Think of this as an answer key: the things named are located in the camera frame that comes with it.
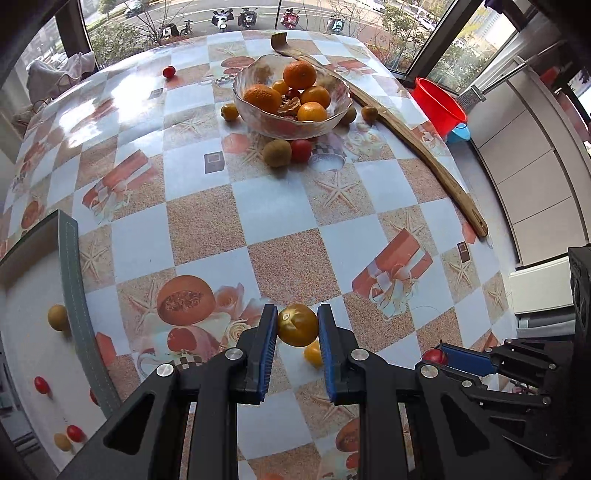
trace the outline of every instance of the blue gripper pad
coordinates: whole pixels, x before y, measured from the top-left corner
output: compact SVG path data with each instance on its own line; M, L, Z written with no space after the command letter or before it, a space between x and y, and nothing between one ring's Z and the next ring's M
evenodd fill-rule
M479 377L496 374L497 367L487 353L442 343L439 348L447 355L447 366Z

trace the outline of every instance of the red bucket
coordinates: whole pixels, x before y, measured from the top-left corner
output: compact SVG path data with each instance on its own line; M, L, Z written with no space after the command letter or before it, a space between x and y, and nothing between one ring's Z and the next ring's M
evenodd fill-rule
M416 84L411 95L439 135L445 137L458 124L468 122L466 112L445 90L427 79L417 79Z

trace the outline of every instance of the red cherry tomato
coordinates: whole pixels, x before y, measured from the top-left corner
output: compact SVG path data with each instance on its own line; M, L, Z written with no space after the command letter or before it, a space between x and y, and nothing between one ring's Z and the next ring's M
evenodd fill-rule
M287 93L285 94L285 97L292 99L295 97L300 98L300 91L299 90L294 90L293 88L290 88L289 90L287 90Z
M347 468L357 468L359 466L359 452L353 452L347 457L345 463Z
M35 377L35 380L33 383L35 384L35 389L41 395L47 395L51 390L49 388L49 383L47 383L47 381L43 377Z
M174 68L172 65L166 67L163 71L162 71L162 75L164 75L166 78L171 79L172 77L174 77L174 74L177 73L177 69Z
M306 163L312 155L312 144L307 140L294 140L291 142L291 161L294 163Z
M447 355L439 348L431 348L423 353L423 361L434 364L447 365Z
M99 401L96 399L95 397L95 393L92 391L92 389L89 390L90 393L90 399L95 403L95 404L99 404Z
M84 440L84 432L76 425L68 425L66 428L66 434L72 442L80 443Z

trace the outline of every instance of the gift box print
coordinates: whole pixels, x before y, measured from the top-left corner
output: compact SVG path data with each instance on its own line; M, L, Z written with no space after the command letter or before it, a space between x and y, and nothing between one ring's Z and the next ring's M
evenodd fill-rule
M432 263L431 255L403 229L353 280L352 288L392 318L408 311L413 287Z

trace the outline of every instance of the kiwi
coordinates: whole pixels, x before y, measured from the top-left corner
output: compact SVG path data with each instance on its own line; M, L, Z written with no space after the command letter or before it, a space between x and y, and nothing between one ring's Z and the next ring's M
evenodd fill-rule
M342 119L340 119L340 124L341 125L349 125L352 124L355 121L355 118L357 117L357 110L355 110L354 106L350 106L349 109L347 110L347 113L345 113L345 115L343 116Z
M291 145L287 140L272 140L262 149L262 159L270 167L283 167L291 162Z

